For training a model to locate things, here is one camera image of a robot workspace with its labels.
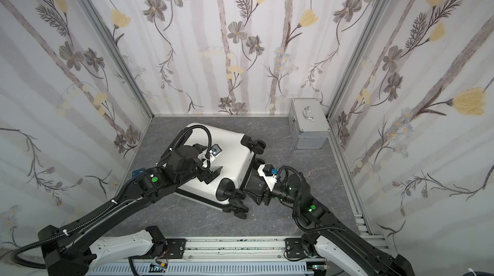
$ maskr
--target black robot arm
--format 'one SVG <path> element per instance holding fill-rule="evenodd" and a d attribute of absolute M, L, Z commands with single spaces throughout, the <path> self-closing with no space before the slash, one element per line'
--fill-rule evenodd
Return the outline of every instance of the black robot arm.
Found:
<path fill-rule="evenodd" d="M 206 131 L 208 145 L 184 145 L 195 128 Z M 203 125 L 182 130 L 162 155 L 156 167 L 128 180 L 117 195 L 84 217 L 60 228 L 47 226 L 38 233 L 39 241 L 13 251 L 14 262 L 37 269 L 48 269 L 49 275 L 84 275 L 97 255 L 90 246 L 103 234 L 128 216 L 174 193 L 176 188 L 198 176 L 214 174 L 209 170 L 211 134 Z M 206 151 L 204 159 L 199 155 Z M 163 236 L 150 229 L 153 242 Z M 154 245 L 150 250 L 161 253 Z M 45 264 L 19 257 L 24 251 L 41 247 Z"/>
<path fill-rule="evenodd" d="M 258 205 L 262 202 L 268 205 L 274 198 L 292 209 L 294 222 L 305 232 L 302 236 L 305 256 L 320 255 L 330 259 L 332 254 L 338 253 L 331 253 L 331 250 L 339 248 L 344 252 L 341 256 L 343 264 L 348 263 L 347 267 L 351 269 L 354 262 L 353 265 L 358 266 L 358 269 L 362 269 L 368 276 L 415 275 L 411 264 L 403 256 L 393 258 L 341 223 L 327 206 L 312 196 L 310 185 L 299 171 L 289 166 L 275 170 L 269 164 L 257 164 L 254 170 L 257 172 L 251 173 L 244 191 Z M 271 189 L 268 188 L 268 182 L 271 183 Z"/>

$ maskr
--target mounting plate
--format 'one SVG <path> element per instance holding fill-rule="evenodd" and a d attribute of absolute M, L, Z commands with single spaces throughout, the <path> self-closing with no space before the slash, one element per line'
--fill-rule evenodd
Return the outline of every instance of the mounting plate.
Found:
<path fill-rule="evenodd" d="M 170 247 L 168 253 L 162 259 L 182 259 L 185 251 L 185 242 L 187 242 L 184 238 L 167 238 L 166 242 Z"/>
<path fill-rule="evenodd" d="M 285 238 L 285 249 L 288 259 L 300 259 L 307 256 L 302 248 L 301 238 Z"/>

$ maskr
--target gray marble floor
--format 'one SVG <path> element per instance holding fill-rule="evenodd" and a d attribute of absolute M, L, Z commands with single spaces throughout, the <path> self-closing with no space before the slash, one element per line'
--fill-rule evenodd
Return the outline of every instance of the gray marble floor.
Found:
<path fill-rule="evenodd" d="M 349 228 L 357 231 L 350 203 L 329 142 L 321 149 L 295 150 L 286 117 L 156 117 L 135 156 L 132 170 L 154 166 L 177 133 L 189 123 L 248 134 L 266 142 L 260 157 L 275 168 L 290 165 L 301 172 L 311 185 L 311 193 L 328 206 Z M 223 213 L 188 199 L 169 195 L 121 222 L 111 236 L 132 234 L 146 226 L 157 225 L 164 236 L 292 236 L 301 235 L 292 219 L 292 211 L 271 201 L 257 206 L 246 198 L 250 209 L 247 219 Z"/>

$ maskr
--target floral wallpaper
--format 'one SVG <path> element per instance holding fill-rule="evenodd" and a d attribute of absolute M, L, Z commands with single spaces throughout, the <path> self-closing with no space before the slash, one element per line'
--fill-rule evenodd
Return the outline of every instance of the floral wallpaper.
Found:
<path fill-rule="evenodd" d="M 156 114 L 324 110 L 375 0 L 91 0 Z"/>
<path fill-rule="evenodd" d="M 494 270 L 493 31 L 494 0 L 391 0 L 330 117 L 369 225 L 419 275 Z"/>
<path fill-rule="evenodd" d="M 0 270 L 18 275 L 13 249 L 114 195 L 149 119 L 77 0 L 0 4 Z"/>

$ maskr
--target suitcase handle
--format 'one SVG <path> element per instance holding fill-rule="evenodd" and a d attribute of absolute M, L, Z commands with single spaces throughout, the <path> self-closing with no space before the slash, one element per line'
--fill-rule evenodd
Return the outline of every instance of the suitcase handle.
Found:
<path fill-rule="evenodd" d="M 305 118 L 306 118 L 306 119 L 308 119 L 308 120 L 313 120 L 313 119 L 314 119 L 314 117 L 313 117 L 313 116 L 310 116 L 310 117 L 309 117 L 309 116 L 307 116 L 307 113 L 305 112 L 305 110 L 310 110 L 310 106 L 306 106 L 306 107 L 304 108 L 304 116 L 305 116 Z"/>

